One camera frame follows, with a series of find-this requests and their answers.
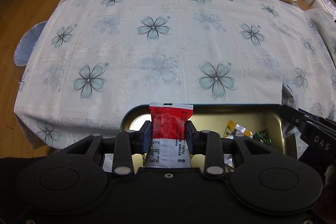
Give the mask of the yellow silver snack packet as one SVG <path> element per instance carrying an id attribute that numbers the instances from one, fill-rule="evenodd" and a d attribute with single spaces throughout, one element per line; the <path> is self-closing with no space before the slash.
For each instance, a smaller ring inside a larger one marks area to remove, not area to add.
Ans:
<path id="1" fill-rule="evenodd" d="M 253 132 L 244 126 L 230 120 L 226 125 L 226 129 L 224 130 L 224 138 L 233 139 L 236 135 L 244 135 L 252 138 Z"/>

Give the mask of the red white snack packet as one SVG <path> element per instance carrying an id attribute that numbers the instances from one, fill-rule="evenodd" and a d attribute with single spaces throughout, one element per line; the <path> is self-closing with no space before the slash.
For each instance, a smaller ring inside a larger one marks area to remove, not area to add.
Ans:
<path id="1" fill-rule="evenodd" d="M 152 134 L 146 167 L 190 168 L 185 123 L 193 115 L 193 105 L 151 103 Z"/>

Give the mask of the green foil candy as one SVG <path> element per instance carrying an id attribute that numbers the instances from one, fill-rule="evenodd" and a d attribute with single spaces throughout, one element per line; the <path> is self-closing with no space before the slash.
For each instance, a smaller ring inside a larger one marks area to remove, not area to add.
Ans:
<path id="1" fill-rule="evenodd" d="M 268 147 L 272 146 L 272 141 L 269 137 L 269 132 L 267 129 L 255 132 L 253 135 L 253 139 L 264 145 L 267 145 Z"/>

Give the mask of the black white cow packet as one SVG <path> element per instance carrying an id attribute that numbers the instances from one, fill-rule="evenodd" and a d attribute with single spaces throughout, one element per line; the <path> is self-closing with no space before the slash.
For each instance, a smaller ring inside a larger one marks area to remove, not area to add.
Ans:
<path id="1" fill-rule="evenodd" d="M 226 172 L 233 172 L 235 170 L 231 154 L 224 154 L 224 164 L 226 166 Z"/>

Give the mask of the silver grey snack bar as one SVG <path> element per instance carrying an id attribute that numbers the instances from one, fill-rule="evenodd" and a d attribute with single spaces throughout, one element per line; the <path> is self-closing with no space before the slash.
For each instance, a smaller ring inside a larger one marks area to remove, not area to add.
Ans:
<path id="1" fill-rule="evenodd" d="M 288 83 L 283 82 L 279 117 L 281 118 L 282 137 L 284 139 L 297 131 L 294 129 L 294 125 L 291 124 L 295 110 L 298 110 L 298 95 L 295 94 Z"/>

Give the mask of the gold metal tray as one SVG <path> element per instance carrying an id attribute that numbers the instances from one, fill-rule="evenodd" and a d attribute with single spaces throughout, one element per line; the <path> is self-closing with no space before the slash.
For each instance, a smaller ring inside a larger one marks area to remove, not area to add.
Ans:
<path id="1" fill-rule="evenodd" d="M 190 118 L 198 131 L 210 130 L 223 138 L 231 138 L 234 122 L 252 133 L 266 130 L 270 146 L 293 158 L 297 157 L 295 138 L 284 138 L 278 105 L 194 105 Z M 133 156 L 135 169 L 139 167 L 154 168 L 189 168 L 204 167 L 205 158 L 198 152 L 192 152 L 187 143 L 181 140 L 162 140 L 156 137 L 147 153 Z"/>

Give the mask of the white floral tablecloth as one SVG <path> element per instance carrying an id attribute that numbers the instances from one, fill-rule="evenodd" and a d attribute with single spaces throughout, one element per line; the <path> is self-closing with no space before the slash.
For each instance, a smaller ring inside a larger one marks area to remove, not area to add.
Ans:
<path id="1" fill-rule="evenodd" d="M 335 23 L 278 0 L 61 0 L 19 83 L 29 144 L 112 136 L 151 102 L 280 104 L 335 117 Z"/>

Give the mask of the blue chair cushion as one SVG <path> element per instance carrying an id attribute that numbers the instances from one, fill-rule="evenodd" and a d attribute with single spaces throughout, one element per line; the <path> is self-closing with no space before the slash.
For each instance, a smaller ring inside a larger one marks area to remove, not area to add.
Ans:
<path id="1" fill-rule="evenodd" d="M 17 67 L 25 67 L 27 65 L 46 23 L 47 21 L 44 21 L 34 25 L 20 39 L 14 52 L 14 63 Z"/>

